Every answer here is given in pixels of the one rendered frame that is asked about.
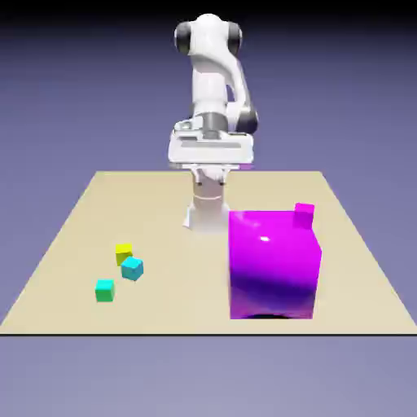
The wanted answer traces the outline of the small magenta cube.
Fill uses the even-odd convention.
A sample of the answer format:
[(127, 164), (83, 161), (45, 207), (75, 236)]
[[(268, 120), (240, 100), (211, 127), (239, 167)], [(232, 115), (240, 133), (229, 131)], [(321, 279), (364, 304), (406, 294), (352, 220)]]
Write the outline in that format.
[(304, 230), (311, 230), (313, 227), (314, 220), (314, 209), (313, 204), (296, 203), (292, 223), (295, 228)]

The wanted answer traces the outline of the small cyan cube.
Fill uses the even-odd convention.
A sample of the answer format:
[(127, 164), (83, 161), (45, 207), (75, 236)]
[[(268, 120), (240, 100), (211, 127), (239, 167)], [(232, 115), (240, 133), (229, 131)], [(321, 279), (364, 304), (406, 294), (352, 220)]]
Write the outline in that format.
[(137, 281), (143, 275), (143, 260), (137, 257), (127, 257), (121, 263), (121, 276), (124, 279)]

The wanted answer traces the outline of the large magenta box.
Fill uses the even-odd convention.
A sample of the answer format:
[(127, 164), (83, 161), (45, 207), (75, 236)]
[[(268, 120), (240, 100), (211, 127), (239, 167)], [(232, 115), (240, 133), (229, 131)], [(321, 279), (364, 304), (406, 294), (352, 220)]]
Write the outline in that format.
[(311, 319), (322, 249), (292, 210), (229, 212), (230, 317)]

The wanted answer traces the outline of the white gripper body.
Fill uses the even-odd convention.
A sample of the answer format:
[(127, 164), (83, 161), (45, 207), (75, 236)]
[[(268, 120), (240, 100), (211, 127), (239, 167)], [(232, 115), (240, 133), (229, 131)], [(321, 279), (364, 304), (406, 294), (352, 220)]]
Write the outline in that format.
[(201, 130), (173, 130), (168, 159), (172, 165), (250, 165), (254, 159), (250, 134), (220, 132), (218, 139), (203, 138)]

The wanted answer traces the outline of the small yellow cube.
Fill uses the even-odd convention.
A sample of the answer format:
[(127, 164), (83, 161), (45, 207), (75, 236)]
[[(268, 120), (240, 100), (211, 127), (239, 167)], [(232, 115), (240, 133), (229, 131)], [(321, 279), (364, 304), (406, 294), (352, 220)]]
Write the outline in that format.
[(116, 244), (116, 264), (120, 266), (127, 257), (133, 256), (132, 244)]

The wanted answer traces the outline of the small green cube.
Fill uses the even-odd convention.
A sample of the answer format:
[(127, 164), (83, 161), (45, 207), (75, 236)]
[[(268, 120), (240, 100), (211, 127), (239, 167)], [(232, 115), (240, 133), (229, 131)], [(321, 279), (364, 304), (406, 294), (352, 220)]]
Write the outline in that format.
[(98, 279), (95, 288), (97, 302), (113, 302), (115, 297), (115, 283), (113, 279)]

